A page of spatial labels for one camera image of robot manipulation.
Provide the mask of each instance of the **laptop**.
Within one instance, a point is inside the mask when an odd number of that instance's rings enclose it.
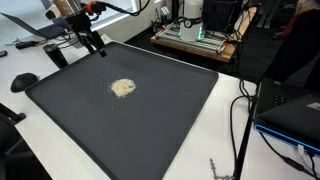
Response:
[[[320,156],[320,96],[303,88],[264,79],[254,129],[291,146],[299,144]]]
[[[8,15],[8,14],[4,14],[4,13],[0,13],[3,16],[5,16],[6,18],[10,19],[11,21],[13,21],[14,23],[16,23],[17,25],[21,26],[22,28],[24,28],[25,30],[29,31],[31,34],[34,34],[36,36],[40,36],[46,39],[53,39],[55,37],[64,35],[65,29],[61,26],[56,26],[56,25],[50,25],[41,29],[34,29],[33,27],[31,27],[29,24],[25,23],[24,21],[22,21],[21,19]]]

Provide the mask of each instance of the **black mat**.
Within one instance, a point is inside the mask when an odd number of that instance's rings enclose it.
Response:
[[[112,179],[161,179],[218,74],[119,43],[88,55],[26,91]],[[122,78],[137,89],[109,91]]]

